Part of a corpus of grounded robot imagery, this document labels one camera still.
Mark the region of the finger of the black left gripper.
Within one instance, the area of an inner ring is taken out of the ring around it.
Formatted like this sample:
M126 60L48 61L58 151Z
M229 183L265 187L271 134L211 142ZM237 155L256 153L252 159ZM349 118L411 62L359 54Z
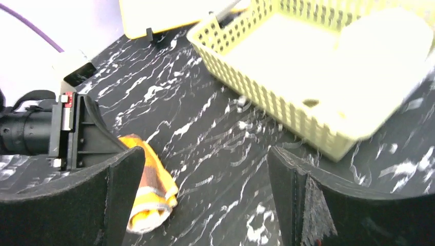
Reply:
M74 169L96 165L127 150L108 130L96 101L87 95L78 94L75 102Z

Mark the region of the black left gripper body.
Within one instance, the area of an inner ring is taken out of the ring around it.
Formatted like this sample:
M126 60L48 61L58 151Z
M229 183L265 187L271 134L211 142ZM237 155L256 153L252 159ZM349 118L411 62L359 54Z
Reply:
M19 111L24 102L56 98L58 101L51 108L31 105ZM54 168L81 168L75 142L79 134L80 99L76 92L57 97L48 90L35 90L21 97L14 106L6 107L2 95L1 155L46 155Z

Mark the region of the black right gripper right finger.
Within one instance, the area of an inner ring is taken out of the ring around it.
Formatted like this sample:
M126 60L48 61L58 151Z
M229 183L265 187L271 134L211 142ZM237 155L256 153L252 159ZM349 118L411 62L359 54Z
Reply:
M363 187L281 147L267 162L284 245L434 245L432 194Z

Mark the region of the white terry towel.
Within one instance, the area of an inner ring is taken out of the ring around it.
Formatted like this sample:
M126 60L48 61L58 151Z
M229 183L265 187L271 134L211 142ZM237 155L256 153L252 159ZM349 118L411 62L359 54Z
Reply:
M361 86L403 92L421 80L434 31L421 17L403 8L363 16L341 31L336 59L343 77Z

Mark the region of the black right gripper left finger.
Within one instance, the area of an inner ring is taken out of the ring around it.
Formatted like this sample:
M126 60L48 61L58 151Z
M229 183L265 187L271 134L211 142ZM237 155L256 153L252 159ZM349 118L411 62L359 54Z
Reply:
M121 245L145 153L129 149L66 177L1 195L1 245Z

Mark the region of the orange brown towel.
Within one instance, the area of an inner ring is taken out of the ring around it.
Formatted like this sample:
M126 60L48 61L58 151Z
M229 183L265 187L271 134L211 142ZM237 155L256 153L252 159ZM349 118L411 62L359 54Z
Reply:
M119 140L129 148L141 147L145 151L142 178L127 223L127 232L149 233L169 218L177 206L179 189L150 144L135 134L122 136Z

